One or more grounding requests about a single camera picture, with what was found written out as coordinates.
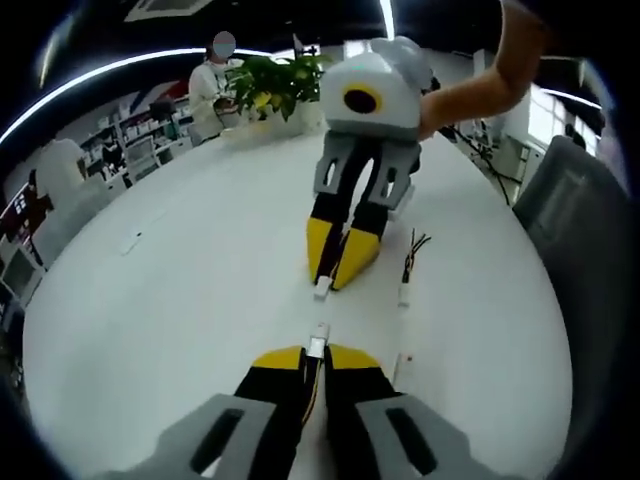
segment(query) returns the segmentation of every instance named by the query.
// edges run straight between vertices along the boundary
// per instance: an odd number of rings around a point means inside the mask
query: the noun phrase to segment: desk
[[[501,196],[437,134],[379,258],[319,304],[305,222],[321,151],[321,135],[254,150],[207,142],[118,197],[53,265],[27,310],[25,379],[35,425],[72,472],[131,467],[167,426],[232,393],[257,356],[306,344],[327,320],[331,341],[365,349],[389,376],[412,353],[411,393],[466,432],[474,458],[502,474],[550,471],[570,417],[568,342]],[[412,227],[433,239],[401,311]],[[328,477],[323,399],[291,479]]]

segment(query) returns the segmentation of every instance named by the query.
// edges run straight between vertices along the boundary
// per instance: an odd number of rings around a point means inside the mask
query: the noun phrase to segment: ceiling
[[[188,17],[124,22],[136,1],[58,0],[37,6],[12,2],[5,18],[12,18],[16,28],[0,31],[11,58],[5,57],[8,78],[0,132],[43,95],[82,73],[136,54],[204,46],[221,30],[232,32],[239,47],[264,51],[291,48],[294,32],[304,43],[325,45],[384,36],[377,0],[213,0]],[[393,0],[393,8],[396,33],[424,47],[467,54],[497,47],[498,0]],[[574,52],[560,47],[551,53]],[[186,78],[200,61],[199,55],[188,55],[142,62],[65,93],[0,145],[0,172],[10,171],[39,142],[83,113],[126,93]],[[537,83],[596,100],[580,87],[574,62],[543,62]],[[594,109],[576,107],[573,102],[568,107],[600,129]]]

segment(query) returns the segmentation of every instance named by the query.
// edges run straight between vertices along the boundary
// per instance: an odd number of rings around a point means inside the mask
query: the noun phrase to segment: ceiling light
[[[587,105],[589,107],[602,110],[602,107],[597,103],[590,102],[589,100],[585,100],[584,98],[576,97],[575,95],[571,95],[570,93],[559,92],[558,90],[549,90],[548,88],[542,88],[540,89],[540,91],[544,93],[548,93],[549,95],[555,95],[556,97],[568,98],[569,100],[573,100],[574,102],[579,102],[579,103],[582,103],[583,105]]]
[[[380,8],[382,8],[382,17],[384,18],[384,29],[387,32],[387,38],[393,40],[396,36],[396,28],[393,25],[391,0],[380,0]]]
[[[171,57],[175,55],[191,55],[194,53],[203,54],[205,52],[204,48],[178,48],[176,50],[164,50],[162,52],[154,52],[154,53],[145,53],[144,55],[137,55],[135,57],[125,58],[124,60],[118,60],[117,62],[110,63],[109,65],[104,65],[102,67],[96,68],[95,70],[91,70],[83,75],[80,75],[73,80],[68,81],[64,85],[56,88],[52,92],[48,93],[36,103],[34,103],[31,107],[27,109],[22,115],[18,117],[18,119],[13,122],[9,128],[0,136],[0,144],[6,140],[6,138],[11,135],[14,130],[16,130],[20,125],[26,122],[29,117],[35,114],[38,110],[44,107],[47,103],[56,99],[60,95],[62,95],[67,90],[72,89],[80,85],[81,83],[86,82],[94,77],[102,75],[103,73],[107,73],[111,70],[115,70],[116,68],[125,67],[127,65],[132,65],[138,62],[144,62],[145,60],[153,60],[154,58],[162,58],[162,57]],[[269,56],[270,53],[260,52],[257,50],[248,50],[246,48],[236,48],[235,53],[239,53],[241,55],[260,55],[260,56]]]

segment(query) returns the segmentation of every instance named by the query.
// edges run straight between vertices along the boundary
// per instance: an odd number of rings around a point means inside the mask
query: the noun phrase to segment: potted plant
[[[309,123],[309,115],[305,115],[305,110],[319,100],[321,64],[327,61],[323,55],[301,55],[281,62],[270,57],[247,58],[230,72],[238,112],[255,111],[260,120],[281,116],[284,122],[297,113],[294,123],[301,124],[303,129],[308,127],[305,123]]]

